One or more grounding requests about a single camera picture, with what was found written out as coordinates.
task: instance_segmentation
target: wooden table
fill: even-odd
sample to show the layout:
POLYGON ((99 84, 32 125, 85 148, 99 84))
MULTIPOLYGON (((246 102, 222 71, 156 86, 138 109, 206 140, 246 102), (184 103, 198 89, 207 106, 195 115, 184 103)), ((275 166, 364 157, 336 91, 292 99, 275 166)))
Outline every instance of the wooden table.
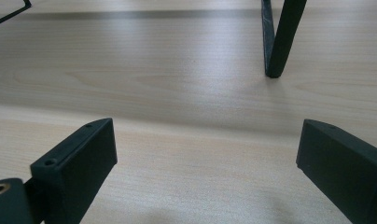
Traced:
POLYGON ((349 223, 295 159, 307 118, 377 146, 377 1, 309 1, 280 79, 260 1, 32 3, 0 25, 0 179, 111 117, 82 223, 349 223))

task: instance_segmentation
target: light wood surface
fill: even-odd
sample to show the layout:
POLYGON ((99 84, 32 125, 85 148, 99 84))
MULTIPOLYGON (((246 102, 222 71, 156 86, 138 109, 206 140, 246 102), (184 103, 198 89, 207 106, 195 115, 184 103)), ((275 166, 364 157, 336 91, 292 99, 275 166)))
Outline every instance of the light wood surface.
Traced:
POLYGON ((304 119, 377 146, 377 0, 310 0, 279 79, 260 1, 32 2, 0 25, 0 179, 111 117, 82 223, 349 223, 295 159, 304 119))

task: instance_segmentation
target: black plastic part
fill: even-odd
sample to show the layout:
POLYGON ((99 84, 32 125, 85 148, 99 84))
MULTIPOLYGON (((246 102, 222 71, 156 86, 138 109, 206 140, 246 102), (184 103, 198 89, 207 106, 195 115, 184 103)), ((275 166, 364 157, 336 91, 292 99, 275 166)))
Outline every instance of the black plastic part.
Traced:
POLYGON ((112 119, 88 123, 31 165, 0 180, 0 224, 78 224, 117 163, 112 119))
POLYGON ((45 193, 47 224, 77 224, 117 163, 112 119, 78 129, 31 165, 35 184, 45 193))
POLYGON ((271 0, 262 0, 264 66, 267 77, 282 75, 306 3, 307 0, 285 0, 275 35, 271 0))
POLYGON ((297 165, 353 223, 377 223, 376 147, 307 119, 297 165))
POLYGON ((22 180, 0 180, 0 224, 34 224, 22 180))
POLYGON ((6 15, 5 17, 1 18, 0 19, 0 23, 4 22, 4 21, 7 21, 15 16, 17 16, 18 14, 22 13, 24 10, 30 8, 32 6, 31 2, 29 0, 23 0, 23 2, 25 3, 25 6, 18 9, 17 11, 14 11, 8 15, 6 15))

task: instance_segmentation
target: wood grain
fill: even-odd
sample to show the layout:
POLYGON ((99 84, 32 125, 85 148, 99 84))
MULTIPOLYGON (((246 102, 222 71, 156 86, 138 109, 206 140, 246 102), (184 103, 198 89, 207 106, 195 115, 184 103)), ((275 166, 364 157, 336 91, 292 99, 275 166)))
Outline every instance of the wood grain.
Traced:
POLYGON ((280 79, 259 1, 32 2, 0 25, 0 179, 112 117, 82 223, 349 223, 295 158, 304 119, 377 146, 377 1, 309 1, 280 79))

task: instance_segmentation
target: black metal leg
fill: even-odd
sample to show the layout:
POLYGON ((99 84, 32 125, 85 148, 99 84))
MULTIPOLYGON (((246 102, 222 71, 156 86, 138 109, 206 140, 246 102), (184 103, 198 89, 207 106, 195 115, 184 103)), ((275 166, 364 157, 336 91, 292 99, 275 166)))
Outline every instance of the black metal leg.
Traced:
POLYGON ((264 65, 267 77, 282 75, 306 3, 307 0, 286 0, 274 35, 271 0, 262 0, 264 65))
POLYGON ((31 2, 29 0, 23 0, 23 2, 25 3, 25 6, 18 9, 17 11, 15 12, 12 12, 8 15, 6 15, 5 17, 1 18, 0 19, 0 23, 4 22, 4 21, 7 21, 15 16, 17 16, 18 14, 22 13, 24 10, 30 8, 32 6, 31 2))

